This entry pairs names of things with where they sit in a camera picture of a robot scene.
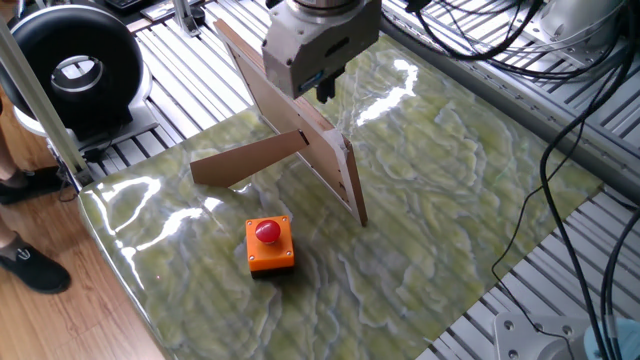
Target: orange box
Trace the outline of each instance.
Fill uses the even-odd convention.
[[[280,236],[272,244],[265,244],[256,237],[256,227],[263,221],[273,220],[280,226]],[[273,270],[291,270],[295,263],[293,239],[289,217],[274,216],[250,219],[246,223],[247,261],[252,277],[270,275]]]

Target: sneaker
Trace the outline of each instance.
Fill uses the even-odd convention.
[[[58,176],[58,169],[58,167],[48,167],[36,171],[24,171],[27,178],[25,187],[13,188],[0,184],[0,204],[9,205],[60,191],[64,181]]]
[[[31,290],[57,294],[69,288],[71,276],[62,265],[31,245],[16,250],[15,261],[0,255],[0,266],[16,275]]]

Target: person's leg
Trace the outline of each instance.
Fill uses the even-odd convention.
[[[24,173],[18,168],[18,165],[13,161],[13,157],[9,152],[2,127],[0,127],[0,180],[3,182],[16,183],[17,187],[26,185]]]
[[[8,205],[62,189],[58,167],[23,171],[18,168],[0,127],[0,204]]]
[[[62,188],[58,168],[25,172],[18,168],[0,127],[0,204],[44,195]],[[12,231],[0,217],[0,267],[16,275],[31,289],[55,294],[66,290],[71,277],[60,264],[49,259],[20,235]]]
[[[0,267],[12,272],[29,288],[45,294],[66,290],[71,277],[60,264],[49,259],[7,226],[0,217]]]

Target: marble-patterned mat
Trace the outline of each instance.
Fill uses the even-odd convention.
[[[413,359],[494,284],[545,144],[386,36],[337,93],[314,105],[354,144],[366,228],[296,157],[232,189],[193,184],[191,160],[271,135],[252,111],[83,189],[100,246],[171,356]],[[552,181],[561,214],[598,184],[567,163]],[[292,217],[296,272],[254,281],[244,221],[278,214]],[[553,228],[535,197],[500,271]]]

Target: emergency stop button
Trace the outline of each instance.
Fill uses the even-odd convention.
[[[265,245],[271,245],[280,238],[280,225],[273,220],[261,221],[256,226],[256,237]]]

